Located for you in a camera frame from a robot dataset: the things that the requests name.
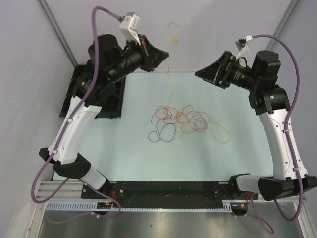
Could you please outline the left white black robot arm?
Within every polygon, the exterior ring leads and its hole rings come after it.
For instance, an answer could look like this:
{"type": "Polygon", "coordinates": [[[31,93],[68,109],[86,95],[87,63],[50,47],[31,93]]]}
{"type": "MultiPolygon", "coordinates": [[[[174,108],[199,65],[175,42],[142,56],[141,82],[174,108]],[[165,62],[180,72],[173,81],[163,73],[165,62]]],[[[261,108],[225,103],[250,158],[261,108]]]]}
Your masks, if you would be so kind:
{"type": "Polygon", "coordinates": [[[121,48],[114,35],[98,36],[98,44],[90,45],[90,59],[84,71],[72,81],[68,112],[55,141],[39,151],[44,161],[53,164],[60,176],[78,179],[92,187],[98,198],[109,194],[107,178],[79,153],[79,147],[90,123],[116,92],[116,83],[137,69],[153,72],[168,52],[160,50],[139,34],[140,43],[128,41],[121,48]]]}

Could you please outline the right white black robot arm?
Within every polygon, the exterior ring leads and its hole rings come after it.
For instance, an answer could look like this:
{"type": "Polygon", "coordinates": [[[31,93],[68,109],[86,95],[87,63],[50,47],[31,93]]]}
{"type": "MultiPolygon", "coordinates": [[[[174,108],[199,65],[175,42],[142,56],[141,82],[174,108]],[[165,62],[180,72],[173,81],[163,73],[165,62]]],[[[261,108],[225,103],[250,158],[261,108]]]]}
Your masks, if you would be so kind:
{"type": "Polygon", "coordinates": [[[195,76],[222,89],[236,85],[249,91],[249,103],[259,117],[269,144],[273,162],[271,176],[240,174],[236,182],[229,185],[229,195],[240,199],[247,192],[258,193],[266,201],[296,196],[316,187],[317,178],[308,175],[295,150],[293,162],[287,142],[292,139],[292,126],[285,122],[290,111],[286,91],[277,85],[280,60],[272,51],[257,52],[252,67],[243,67],[230,51],[224,51],[213,64],[195,72],[195,76]]]}

